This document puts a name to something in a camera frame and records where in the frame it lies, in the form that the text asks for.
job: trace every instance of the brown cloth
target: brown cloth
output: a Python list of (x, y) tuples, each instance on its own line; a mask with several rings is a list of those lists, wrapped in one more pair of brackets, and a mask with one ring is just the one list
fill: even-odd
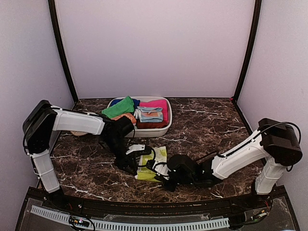
[(137, 119), (136, 126), (138, 129), (147, 129), (147, 128), (164, 128), (167, 127), (168, 123), (166, 121), (159, 123), (141, 123), (140, 120)]

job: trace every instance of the brown marble tabletop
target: brown marble tabletop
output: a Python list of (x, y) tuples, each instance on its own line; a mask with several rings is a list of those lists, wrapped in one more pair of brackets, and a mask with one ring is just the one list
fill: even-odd
[[(222, 153), (248, 136), (228, 99), (169, 98), (169, 101), (173, 122), (167, 134), (157, 138), (135, 138), (134, 142), (151, 147), (166, 146), (168, 158), (186, 154), (196, 159), (216, 149)], [(110, 99), (80, 100), (74, 110), (100, 113), (109, 102)], [(165, 191), (161, 183), (136, 180), (119, 170), (113, 164), (114, 155), (99, 145), (98, 139), (89, 134), (76, 137), (62, 132), (51, 158), (65, 194), (138, 203), (226, 198), (250, 193), (251, 183), (263, 166), (261, 161), (256, 161), (211, 189), (179, 185), (172, 193)]]

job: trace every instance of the wire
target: wire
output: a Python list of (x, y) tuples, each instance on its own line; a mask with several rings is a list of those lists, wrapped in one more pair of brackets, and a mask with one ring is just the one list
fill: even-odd
[[(153, 151), (154, 155), (153, 155), (153, 159), (152, 160), (155, 160), (156, 159), (156, 152), (154, 150), (154, 148), (150, 147), (150, 149)], [(138, 165), (138, 167), (146, 167), (146, 164), (145, 165)]]
[(254, 219), (254, 220), (246, 220), (246, 221), (244, 221), (244, 222), (242, 222), (242, 223), (230, 224), (230, 225), (232, 225), (232, 226), (239, 226), (239, 225), (254, 225), (254, 224), (257, 224), (257, 223), (263, 221), (266, 217), (268, 217), (268, 215), (269, 215), (269, 213), (270, 213), (270, 211), (271, 211), (271, 209), (272, 209), (272, 207), (273, 207), (273, 194), (272, 194), (272, 192), (270, 192), (270, 201), (271, 201), (270, 206), (269, 206), (269, 204), (268, 204), (268, 202), (267, 202), (266, 200), (264, 201), (264, 203), (265, 203), (265, 205), (266, 205), (266, 207), (267, 207), (267, 209), (268, 209), (268, 211), (269, 211), (265, 216), (260, 217), (260, 218), (256, 218), (256, 219)]
[(136, 129), (135, 129), (135, 126), (134, 126), (134, 134), (133, 134), (133, 137), (128, 141), (127, 143), (127, 146), (129, 147), (130, 143), (134, 140), (135, 138), (135, 134), (136, 134)]
[(209, 155), (211, 155), (211, 154), (213, 154), (213, 153), (217, 153), (217, 155), (219, 155), (219, 150), (215, 150), (215, 151), (212, 151), (212, 152), (210, 152), (210, 153), (207, 153), (207, 154), (205, 154), (204, 156), (202, 156), (202, 157), (196, 159), (195, 161), (202, 160), (203, 158), (205, 158), (205, 157), (207, 157), (207, 156), (209, 156)]
[[(81, 216), (82, 216), (82, 214), (75, 213), (75, 212), (73, 212), (73, 211), (67, 211), (66, 209), (59, 208), (59, 207), (56, 206), (49, 198), (48, 198), (48, 201), (49, 201), (54, 207), (56, 207), (57, 209), (59, 209), (60, 211), (68, 212), (68, 213), (74, 214), (74, 215), (76, 215), (76, 216), (78, 216), (78, 217), (81, 217)], [(93, 226), (93, 230), (92, 230), (92, 231), (96, 231), (95, 224), (94, 224), (94, 222), (93, 222), (90, 218), (87, 218), (87, 216), (84, 216), (84, 217), (82, 217), (82, 218), (87, 219), (87, 220), (92, 224), (92, 226)]]
[(295, 124), (295, 123), (292, 123), (292, 122), (280, 122), (280, 123), (277, 123), (277, 124), (274, 124), (274, 125), (271, 125), (269, 127), (267, 127), (266, 129), (260, 131), (257, 135), (254, 136), (254, 138), (250, 139), (249, 141), (247, 141), (246, 143), (244, 143), (243, 145), (241, 145), (240, 147), (238, 147), (237, 149), (233, 150), (232, 152), (226, 154), (226, 155), (220, 155), (220, 154), (217, 154), (217, 156), (219, 156), (220, 158), (226, 158), (232, 154), (234, 154), (235, 152), (237, 152), (238, 150), (242, 149), (244, 146), (246, 146), (247, 144), (249, 144), (250, 142), (252, 142), (252, 140), (254, 140), (255, 138), (257, 138), (259, 135), (261, 135), (262, 133), (266, 132), (267, 130), (273, 128), (273, 127), (276, 127), (276, 126), (279, 126), (279, 125), (282, 125), (282, 124), (289, 124), (289, 125), (292, 125), (294, 127), (297, 128), (298, 130), (298, 144), (300, 144), (301, 142), (301, 139), (302, 139), (302, 133), (300, 131), (300, 128)]
[(23, 138), (23, 148), (24, 148), (24, 152), (25, 152), (26, 155), (28, 155), (28, 152), (26, 151), (26, 149), (28, 149), (28, 147), (25, 145), (25, 141), (26, 141), (26, 136), (29, 132), (29, 128), (30, 127), (28, 127), (27, 130), (25, 131), (24, 138)]
[(166, 164), (167, 164), (167, 162), (159, 162), (159, 163), (157, 163), (157, 165), (155, 165), (155, 167), (158, 166), (158, 165), (166, 165)]
[(291, 165), (290, 169), (287, 168), (287, 172), (291, 172), (294, 165)]

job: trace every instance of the orange cloth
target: orange cloth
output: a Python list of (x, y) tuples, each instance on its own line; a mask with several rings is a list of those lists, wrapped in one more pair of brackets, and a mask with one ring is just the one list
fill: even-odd
[(114, 117), (112, 119), (113, 120), (118, 120), (119, 118), (122, 118), (123, 116), (126, 116), (128, 119), (131, 120), (131, 122), (133, 124), (136, 124), (137, 120), (136, 120), (136, 118), (131, 113), (124, 113), (124, 114), (118, 115), (118, 116), (116, 116), (116, 117)]

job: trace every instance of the pink towel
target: pink towel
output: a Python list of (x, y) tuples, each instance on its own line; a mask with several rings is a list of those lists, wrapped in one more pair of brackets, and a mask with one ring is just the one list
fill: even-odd
[(153, 100), (149, 102), (140, 102), (140, 107), (161, 107), (164, 115), (164, 121), (168, 122), (168, 104), (166, 100)]

